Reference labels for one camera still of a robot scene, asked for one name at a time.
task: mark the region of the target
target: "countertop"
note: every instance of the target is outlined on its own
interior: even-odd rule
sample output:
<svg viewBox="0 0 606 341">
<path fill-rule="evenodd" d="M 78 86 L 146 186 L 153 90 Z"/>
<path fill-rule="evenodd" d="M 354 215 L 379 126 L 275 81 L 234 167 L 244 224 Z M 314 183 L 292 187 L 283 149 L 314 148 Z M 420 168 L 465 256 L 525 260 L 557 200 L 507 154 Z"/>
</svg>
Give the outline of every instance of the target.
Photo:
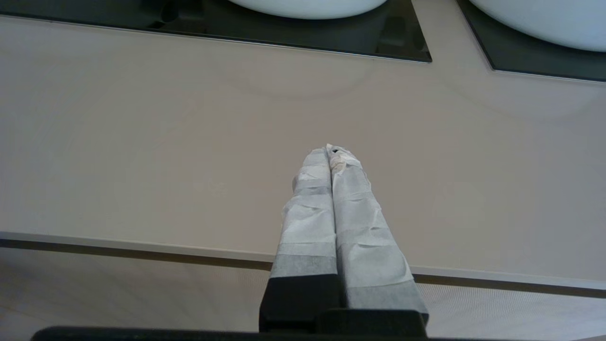
<svg viewBox="0 0 606 341">
<path fill-rule="evenodd" d="M 350 149 L 415 273 L 606 289 L 606 86 L 0 18 L 0 238 L 273 258 L 306 154 Z"/>
</svg>

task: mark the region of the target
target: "sink basin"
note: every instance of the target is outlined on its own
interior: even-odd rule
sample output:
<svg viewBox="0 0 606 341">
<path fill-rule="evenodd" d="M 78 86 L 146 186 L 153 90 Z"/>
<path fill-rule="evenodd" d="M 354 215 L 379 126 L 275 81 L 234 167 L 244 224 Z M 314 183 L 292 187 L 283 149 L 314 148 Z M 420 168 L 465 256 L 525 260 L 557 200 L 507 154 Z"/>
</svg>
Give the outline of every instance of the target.
<svg viewBox="0 0 606 341">
<path fill-rule="evenodd" d="M 470 0 L 522 33 L 575 49 L 606 52 L 604 0 Z"/>
<path fill-rule="evenodd" d="M 258 12 L 297 19 L 336 19 L 368 12 L 387 0 L 230 0 Z"/>
</svg>

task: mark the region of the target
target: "beige countertop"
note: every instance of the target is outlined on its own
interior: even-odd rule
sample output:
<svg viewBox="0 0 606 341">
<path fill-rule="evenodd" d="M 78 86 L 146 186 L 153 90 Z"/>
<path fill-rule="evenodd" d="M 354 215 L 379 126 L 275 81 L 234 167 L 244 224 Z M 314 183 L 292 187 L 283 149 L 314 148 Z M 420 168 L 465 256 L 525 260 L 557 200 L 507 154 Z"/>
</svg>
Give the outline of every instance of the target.
<svg viewBox="0 0 606 341">
<path fill-rule="evenodd" d="M 606 86 L 414 5 L 432 64 L 0 18 L 0 237 L 271 260 L 333 143 L 414 272 L 606 288 Z"/>
</svg>

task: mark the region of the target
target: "white sink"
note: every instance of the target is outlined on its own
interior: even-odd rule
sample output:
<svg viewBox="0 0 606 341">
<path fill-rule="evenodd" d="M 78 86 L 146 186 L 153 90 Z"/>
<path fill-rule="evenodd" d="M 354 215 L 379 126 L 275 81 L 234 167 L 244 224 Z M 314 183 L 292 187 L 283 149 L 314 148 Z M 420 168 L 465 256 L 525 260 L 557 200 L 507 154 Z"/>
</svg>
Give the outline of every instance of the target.
<svg viewBox="0 0 606 341">
<path fill-rule="evenodd" d="M 470 0 L 501 23 L 535 38 L 606 52 L 605 0 Z"/>
<path fill-rule="evenodd" d="M 251 10 L 297 19 L 335 19 L 368 12 L 387 0 L 230 0 Z"/>
</svg>

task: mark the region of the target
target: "white tissue paper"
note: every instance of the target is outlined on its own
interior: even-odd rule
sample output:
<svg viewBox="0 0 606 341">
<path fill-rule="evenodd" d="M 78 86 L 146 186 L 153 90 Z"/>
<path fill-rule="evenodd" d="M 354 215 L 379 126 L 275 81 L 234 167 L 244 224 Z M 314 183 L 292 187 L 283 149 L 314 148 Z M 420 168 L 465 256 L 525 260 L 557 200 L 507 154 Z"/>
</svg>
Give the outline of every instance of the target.
<svg viewBox="0 0 606 341">
<path fill-rule="evenodd" d="M 347 149 L 327 145 L 338 271 L 351 309 L 410 309 L 427 314 L 362 165 Z"/>
<path fill-rule="evenodd" d="M 293 180 L 270 277 L 336 274 L 335 215 L 326 148 L 313 150 Z"/>
</svg>

